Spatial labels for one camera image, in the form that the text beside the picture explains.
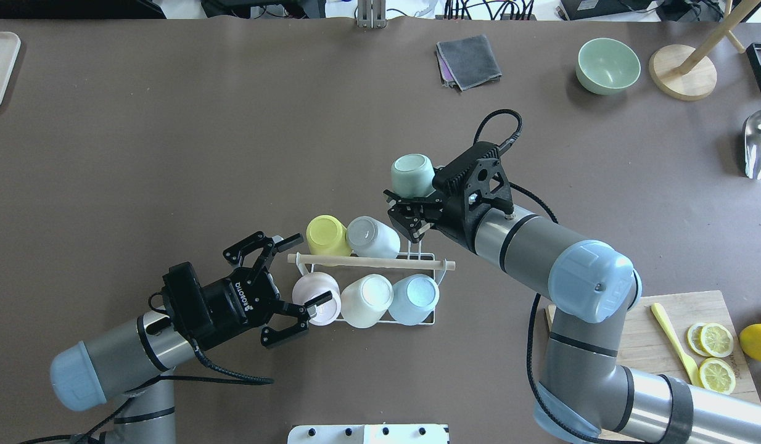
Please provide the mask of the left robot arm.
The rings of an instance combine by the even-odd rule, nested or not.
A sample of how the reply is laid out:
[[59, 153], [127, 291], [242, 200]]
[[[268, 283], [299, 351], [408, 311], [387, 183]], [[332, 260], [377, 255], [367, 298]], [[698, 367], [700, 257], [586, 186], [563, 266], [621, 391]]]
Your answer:
[[303, 304], [282, 300], [270, 275], [274, 257], [303, 242], [257, 231], [223, 251], [229, 275], [202, 285], [189, 262], [163, 276], [163, 304], [101, 337], [58, 354], [50, 367], [57, 399], [84, 411], [121, 397], [121, 406], [85, 433], [35, 438], [65, 443], [175, 442], [175, 368], [191, 359], [219, 374], [194, 382], [261, 386], [270, 377], [246, 376], [214, 364], [206, 352], [251, 329], [271, 348], [306, 334], [318, 307], [335, 298], [322, 290]]

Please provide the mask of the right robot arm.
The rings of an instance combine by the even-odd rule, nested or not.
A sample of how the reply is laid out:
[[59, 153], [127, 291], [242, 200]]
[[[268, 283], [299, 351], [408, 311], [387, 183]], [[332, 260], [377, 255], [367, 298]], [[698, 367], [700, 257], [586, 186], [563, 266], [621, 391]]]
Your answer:
[[628, 443], [761, 443], [761, 405], [652, 376], [617, 362], [626, 315], [643, 285], [631, 261], [513, 202], [502, 155], [517, 141], [522, 117], [502, 143], [474, 138], [434, 168], [425, 155], [391, 167], [385, 192], [393, 227], [413, 244], [429, 229], [484, 258], [556, 307], [539, 379], [529, 377], [535, 419], [569, 442], [600, 443], [604, 430]]

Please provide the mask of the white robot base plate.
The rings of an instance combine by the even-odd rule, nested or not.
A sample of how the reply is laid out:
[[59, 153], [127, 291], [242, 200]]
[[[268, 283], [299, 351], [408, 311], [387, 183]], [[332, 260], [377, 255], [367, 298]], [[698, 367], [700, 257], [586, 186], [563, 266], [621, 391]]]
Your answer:
[[287, 443], [449, 443], [445, 424], [300, 425]]

